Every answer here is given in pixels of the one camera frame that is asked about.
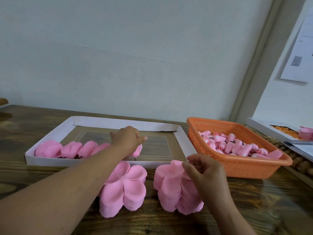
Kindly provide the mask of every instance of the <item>wooden table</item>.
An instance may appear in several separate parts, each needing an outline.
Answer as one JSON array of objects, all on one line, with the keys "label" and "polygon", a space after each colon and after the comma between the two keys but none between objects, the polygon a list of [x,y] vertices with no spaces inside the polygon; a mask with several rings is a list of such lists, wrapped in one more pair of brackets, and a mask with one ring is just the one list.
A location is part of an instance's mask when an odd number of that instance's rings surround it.
[{"label": "wooden table", "polygon": [[[26,106],[2,108],[0,199],[63,169],[26,166],[23,154],[74,115],[166,122]],[[187,132],[186,123],[173,123]],[[147,196],[141,208],[134,212],[122,208],[114,218],[105,219],[96,199],[73,234],[218,234],[206,208],[188,216],[165,212],[152,188],[154,170],[147,171]],[[228,178],[228,182],[236,206],[258,234],[313,234],[313,189],[283,167],[267,180]]]}]

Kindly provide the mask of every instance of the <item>orange plastic basket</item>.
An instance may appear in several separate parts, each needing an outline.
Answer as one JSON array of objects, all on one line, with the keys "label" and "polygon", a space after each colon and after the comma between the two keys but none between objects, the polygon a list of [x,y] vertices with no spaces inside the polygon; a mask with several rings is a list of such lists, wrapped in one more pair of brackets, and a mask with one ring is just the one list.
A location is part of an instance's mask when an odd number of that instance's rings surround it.
[{"label": "orange plastic basket", "polygon": [[188,118],[187,123],[189,125],[188,137],[197,152],[210,155],[212,158],[223,163],[227,176],[265,179],[269,178],[280,166],[290,166],[292,164],[291,157],[284,152],[279,160],[220,154],[211,149],[197,132],[210,130],[212,133],[218,132],[226,135],[233,133],[236,135],[236,138],[247,144],[255,143],[260,148],[265,148],[268,152],[277,150],[274,145],[243,125],[195,117]]}]

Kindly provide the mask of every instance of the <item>white box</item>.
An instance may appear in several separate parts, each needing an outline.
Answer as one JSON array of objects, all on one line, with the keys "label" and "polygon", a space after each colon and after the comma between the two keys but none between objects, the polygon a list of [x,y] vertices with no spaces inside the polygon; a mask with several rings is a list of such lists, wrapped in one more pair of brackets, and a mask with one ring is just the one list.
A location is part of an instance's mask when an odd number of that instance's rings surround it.
[{"label": "white box", "polygon": [[[139,131],[152,131],[160,132],[167,131],[173,132],[177,139],[179,146],[181,147],[185,157],[197,153],[194,146],[190,142],[189,138],[185,134],[181,126],[176,124],[145,122],[135,120],[120,120],[120,119],[108,119],[86,116],[72,116],[57,126],[49,134],[44,136],[34,146],[32,146],[26,153],[25,159],[27,165],[35,166],[72,166],[79,162],[81,159],[64,159],[64,158],[41,158],[35,157],[34,153],[36,148],[45,141],[55,140],[61,142],[76,126],[96,127],[96,128],[109,128],[120,129],[126,126],[133,126]],[[156,161],[129,161],[132,165],[141,165],[144,168],[155,169],[163,164],[170,164],[170,162],[156,162]]]},{"label": "white box", "polygon": [[246,124],[248,126],[254,128],[254,129],[256,129],[257,131],[261,132],[262,134],[276,138],[277,140],[279,140],[281,142],[284,142],[287,140],[298,140],[294,137],[291,137],[288,134],[285,134],[285,133],[279,131],[278,129],[275,129],[271,125],[288,127],[288,128],[290,128],[296,132],[299,132],[298,129],[300,127],[291,126],[291,125],[288,125],[288,124],[282,123],[282,122],[263,121],[263,120],[258,120],[258,119],[254,119],[254,118],[248,118],[246,121]]}]

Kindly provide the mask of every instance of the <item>qr code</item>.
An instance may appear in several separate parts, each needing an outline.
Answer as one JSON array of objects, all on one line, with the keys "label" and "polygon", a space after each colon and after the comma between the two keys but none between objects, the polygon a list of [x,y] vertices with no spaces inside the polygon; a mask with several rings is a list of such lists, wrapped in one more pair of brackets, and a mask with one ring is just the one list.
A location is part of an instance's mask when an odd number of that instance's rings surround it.
[{"label": "qr code", "polygon": [[291,65],[292,65],[292,66],[299,67],[299,66],[300,66],[300,63],[301,63],[301,60],[302,60],[302,57],[295,56],[295,57],[294,57],[294,60],[292,60]]}]

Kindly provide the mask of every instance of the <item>wall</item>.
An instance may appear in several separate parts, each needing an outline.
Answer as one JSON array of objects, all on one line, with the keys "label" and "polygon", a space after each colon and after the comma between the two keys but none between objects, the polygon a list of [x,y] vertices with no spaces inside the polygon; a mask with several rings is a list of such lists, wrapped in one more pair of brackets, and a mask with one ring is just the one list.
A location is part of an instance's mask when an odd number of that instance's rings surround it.
[{"label": "wall", "polygon": [[306,0],[282,0],[263,52],[257,63],[248,89],[239,107],[235,122],[245,124],[252,117],[272,73],[282,55]]},{"label": "wall", "polygon": [[280,79],[299,28],[310,7],[313,7],[313,0],[306,0],[258,103],[254,118],[279,120],[294,126],[313,127],[313,83]]},{"label": "wall", "polygon": [[228,119],[272,0],[2,0],[11,104]]}]

